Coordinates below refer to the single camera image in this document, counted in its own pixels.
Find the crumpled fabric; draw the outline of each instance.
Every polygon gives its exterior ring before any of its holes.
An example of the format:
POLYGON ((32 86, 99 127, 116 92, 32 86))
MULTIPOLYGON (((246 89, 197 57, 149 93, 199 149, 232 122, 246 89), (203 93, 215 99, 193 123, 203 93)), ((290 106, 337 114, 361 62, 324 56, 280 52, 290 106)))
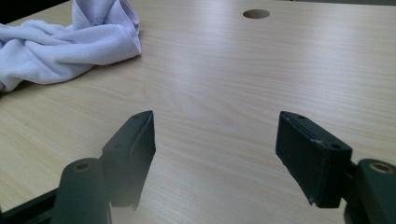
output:
POLYGON ((141 54, 139 18, 126 0, 74 0, 72 21, 67 27, 0 24, 0 91, 13 91, 23 80, 64 82, 141 54))

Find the wood grain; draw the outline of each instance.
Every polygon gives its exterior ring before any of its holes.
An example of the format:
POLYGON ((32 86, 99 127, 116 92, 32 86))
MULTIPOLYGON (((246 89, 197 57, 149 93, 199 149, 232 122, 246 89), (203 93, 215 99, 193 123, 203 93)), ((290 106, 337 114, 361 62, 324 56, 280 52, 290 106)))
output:
MULTIPOLYGON (((396 164, 396 8, 131 4, 140 57, 1 95, 3 210, 56 188, 68 163, 99 157, 125 120, 149 109, 157 154, 138 209, 113 209, 114 223, 343 223, 345 204, 311 207, 276 156, 282 110, 352 146, 354 162, 396 164), (242 16, 254 8, 270 16, 242 16)), ((70 7, 27 19, 67 25, 70 7)))

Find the wooden tabletop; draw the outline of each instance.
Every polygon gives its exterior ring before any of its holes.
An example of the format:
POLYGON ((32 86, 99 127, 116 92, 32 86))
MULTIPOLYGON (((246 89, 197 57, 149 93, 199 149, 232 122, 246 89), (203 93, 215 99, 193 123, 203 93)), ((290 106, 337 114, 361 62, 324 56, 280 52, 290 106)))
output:
MULTIPOLYGON (((143 54, 0 96, 3 211, 57 188, 72 161, 153 110, 157 153, 114 223, 344 223, 310 206, 275 154, 282 110, 396 164, 396 7, 134 0, 143 54), (270 16, 248 19, 249 9, 270 16)), ((24 20, 71 23, 67 2, 24 20)))

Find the clamp jaw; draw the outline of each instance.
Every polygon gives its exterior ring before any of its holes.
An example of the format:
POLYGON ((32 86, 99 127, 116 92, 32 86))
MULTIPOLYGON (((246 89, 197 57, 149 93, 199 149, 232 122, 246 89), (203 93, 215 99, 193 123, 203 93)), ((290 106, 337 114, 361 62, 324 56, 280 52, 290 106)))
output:
POLYGON ((100 159, 64 168, 59 188, 0 213, 1 224, 107 224, 110 207, 139 205, 156 148, 154 117, 129 118, 103 148, 100 159))
POLYGON ((281 112, 276 155, 309 203, 337 208, 347 202, 347 224, 396 223, 396 167, 384 161, 350 161, 352 148, 312 120, 281 112))

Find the white cloth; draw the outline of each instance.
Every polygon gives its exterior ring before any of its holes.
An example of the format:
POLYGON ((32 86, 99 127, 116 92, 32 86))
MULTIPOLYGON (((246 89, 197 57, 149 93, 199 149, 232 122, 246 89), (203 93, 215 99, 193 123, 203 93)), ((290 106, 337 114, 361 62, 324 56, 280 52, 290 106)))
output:
POLYGON ((141 53, 139 19, 126 0, 73 0, 73 23, 0 24, 0 91, 23 80, 63 82, 141 53))

